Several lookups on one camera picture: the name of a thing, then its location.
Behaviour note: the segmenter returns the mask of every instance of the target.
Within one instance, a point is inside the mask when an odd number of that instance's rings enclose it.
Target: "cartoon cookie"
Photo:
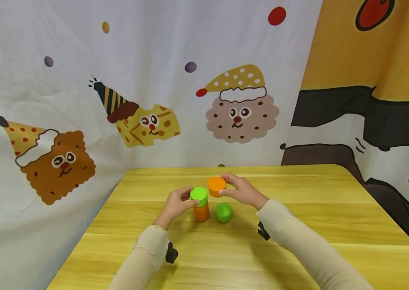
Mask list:
[[[108,121],[115,123],[128,148],[152,146],[155,139],[167,140],[180,134],[177,117],[171,109],[155,104],[145,110],[138,104],[125,100],[115,90],[94,78],[93,87],[98,92]]]
[[[214,100],[206,112],[206,127],[217,139],[228,143],[248,143],[262,138],[276,125],[278,108],[270,95],[241,103]]]
[[[155,104],[153,109],[139,108],[127,120],[116,122],[127,147],[152,146],[155,139],[167,140],[180,134],[177,117],[171,109]]]
[[[206,112],[206,127],[217,139],[248,143],[264,137],[277,124],[280,111],[266,92],[261,71],[253,64],[220,74],[196,95],[202,97],[207,92],[220,92]]]
[[[16,164],[45,204],[54,204],[95,175],[82,131],[59,133],[9,122],[2,116],[0,126],[11,141]]]

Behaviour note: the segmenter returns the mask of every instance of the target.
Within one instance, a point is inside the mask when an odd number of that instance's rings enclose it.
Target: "left hand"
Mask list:
[[[164,208],[153,225],[160,226],[167,231],[170,224],[187,210],[199,204],[199,201],[188,201],[192,186],[182,187],[169,193]]]

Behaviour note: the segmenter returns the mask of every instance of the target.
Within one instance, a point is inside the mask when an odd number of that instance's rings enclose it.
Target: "person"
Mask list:
[[[294,254],[321,290],[373,289],[335,248],[293,216],[283,204],[263,195],[244,177],[231,173],[221,177],[235,189],[224,189],[219,194],[256,208],[271,239]],[[169,194],[163,210],[140,235],[109,290],[146,289],[166,255],[170,224],[198,204],[198,201],[189,201],[192,189],[187,186]]]

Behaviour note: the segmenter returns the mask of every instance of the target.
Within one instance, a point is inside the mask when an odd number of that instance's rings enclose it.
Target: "hand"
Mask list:
[[[160,226],[167,231],[176,218],[198,205],[199,201],[188,201],[192,189],[192,186],[187,186],[169,193],[164,208],[153,222],[153,225]]]
[[[222,175],[221,178],[223,178],[226,183],[235,186],[235,189],[220,190],[220,195],[229,196],[245,205],[252,205],[258,211],[269,200],[267,196],[255,189],[244,177],[238,177],[232,173],[227,173]]]

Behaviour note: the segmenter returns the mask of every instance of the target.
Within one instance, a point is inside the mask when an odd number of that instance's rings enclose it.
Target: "purple dot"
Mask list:
[[[54,64],[53,59],[51,57],[45,57],[45,64],[47,67],[52,67]]]
[[[194,62],[190,61],[188,64],[185,65],[185,71],[187,73],[192,73],[195,70],[196,70],[196,64]]]

